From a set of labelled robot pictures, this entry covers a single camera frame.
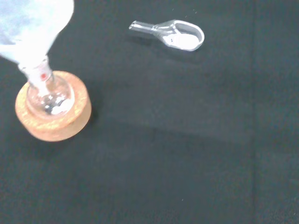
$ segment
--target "black cloth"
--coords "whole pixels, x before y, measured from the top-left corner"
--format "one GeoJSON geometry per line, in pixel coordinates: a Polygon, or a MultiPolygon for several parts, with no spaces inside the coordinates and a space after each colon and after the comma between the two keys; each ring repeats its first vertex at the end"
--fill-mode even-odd
{"type": "Polygon", "coordinates": [[[0,223],[299,223],[298,21],[296,0],[76,0],[48,56],[91,120],[33,138],[0,59],[0,223]],[[128,29],[173,19],[202,28],[199,50],[128,29]]]}

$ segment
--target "flask neck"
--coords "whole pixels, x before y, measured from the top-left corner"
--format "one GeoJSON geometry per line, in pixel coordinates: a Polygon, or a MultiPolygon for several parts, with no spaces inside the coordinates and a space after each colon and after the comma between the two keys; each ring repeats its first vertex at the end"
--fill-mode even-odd
{"type": "Polygon", "coordinates": [[[38,65],[19,64],[18,67],[26,76],[30,86],[38,90],[39,95],[45,96],[50,93],[48,86],[54,82],[54,77],[48,56],[45,56],[38,65]]]}

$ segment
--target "round-bottom flask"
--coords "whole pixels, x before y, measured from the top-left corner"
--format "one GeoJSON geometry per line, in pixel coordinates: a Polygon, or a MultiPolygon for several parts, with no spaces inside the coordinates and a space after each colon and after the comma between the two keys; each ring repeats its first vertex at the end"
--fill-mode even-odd
{"type": "Polygon", "coordinates": [[[75,101],[73,89],[63,78],[53,75],[47,56],[38,66],[19,64],[19,69],[30,83],[26,104],[34,115],[56,119],[72,108],[75,101]]]}

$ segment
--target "glass flask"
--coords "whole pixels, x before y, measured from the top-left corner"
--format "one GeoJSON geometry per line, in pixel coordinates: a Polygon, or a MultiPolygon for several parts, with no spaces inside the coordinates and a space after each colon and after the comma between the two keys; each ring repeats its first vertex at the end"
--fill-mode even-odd
{"type": "Polygon", "coordinates": [[[166,46],[186,51],[195,51],[205,40],[204,32],[198,26],[181,20],[157,25],[134,21],[129,29],[152,34],[166,46]]]}
{"type": "Polygon", "coordinates": [[[0,0],[0,56],[27,77],[26,104],[43,119],[63,116],[74,104],[72,87],[53,75],[47,56],[73,11],[73,0],[0,0]]]}

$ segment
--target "white powder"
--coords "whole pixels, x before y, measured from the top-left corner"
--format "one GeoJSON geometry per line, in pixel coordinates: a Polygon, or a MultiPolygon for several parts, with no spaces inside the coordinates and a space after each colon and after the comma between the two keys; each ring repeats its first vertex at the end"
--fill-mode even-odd
{"type": "Polygon", "coordinates": [[[185,50],[195,49],[200,44],[198,37],[191,34],[170,34],[163,38],[170,46],[185,50]]]}

